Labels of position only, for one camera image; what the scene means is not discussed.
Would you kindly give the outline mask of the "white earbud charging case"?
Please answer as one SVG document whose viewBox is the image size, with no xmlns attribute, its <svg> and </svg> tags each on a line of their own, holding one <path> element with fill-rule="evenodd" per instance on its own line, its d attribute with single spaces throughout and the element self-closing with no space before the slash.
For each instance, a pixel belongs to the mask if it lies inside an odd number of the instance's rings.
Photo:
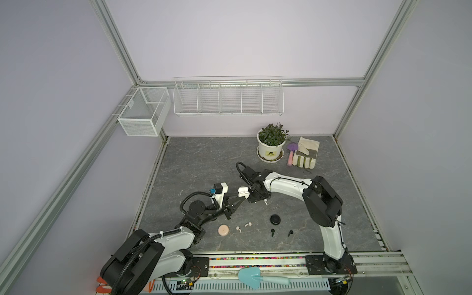
<svg viewBox="0 0 472 295">
<path fill-rule="evenodd" d="M 238 188 L 238 196 L 239 197 L 248 197 L 250 195 L 249 189 L 247 187 L 239 187 Z"/>
</svg>

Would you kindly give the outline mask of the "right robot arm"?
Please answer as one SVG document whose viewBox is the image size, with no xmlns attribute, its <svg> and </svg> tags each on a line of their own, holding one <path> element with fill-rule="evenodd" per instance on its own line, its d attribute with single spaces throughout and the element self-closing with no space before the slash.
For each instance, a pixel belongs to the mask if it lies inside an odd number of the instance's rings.
<svg viewBox="0 0 472 295">
<path fill-rule="evenodd" d="M 343 200 L 321 176 L 301 179 L 263 170 L 257 172 L 242 162 L 236 163 L 240 178 L 249 186 L 248 201 L 270 199 L 273 193 L 304 202 L 310 218 L 320 227 L 323 238 L 322 268 L 329 274 L 357 273 L 352 255 L 344 243 L 342 228 Z"/>
</svg>

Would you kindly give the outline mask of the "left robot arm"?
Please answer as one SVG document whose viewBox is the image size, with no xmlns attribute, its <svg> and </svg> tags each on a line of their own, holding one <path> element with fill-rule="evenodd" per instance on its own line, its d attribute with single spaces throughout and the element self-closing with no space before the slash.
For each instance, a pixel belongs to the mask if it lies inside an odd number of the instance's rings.
<svg viewBox="0 0 472 295">
<path fill-rule="evenodd" d="M 237 194 L 225 188 L 193 192 L 179 206 L 183 219 L 169 231 L 149 234 L 139 229 L 111 255 L 100 271 L 113 295 L 137 295 L 155 277 L 191 272 L 189 251 L 204 236 L 203 225 L 224 215 L 227 219 L 249 198 L 247 187 Z"/>
</svg>

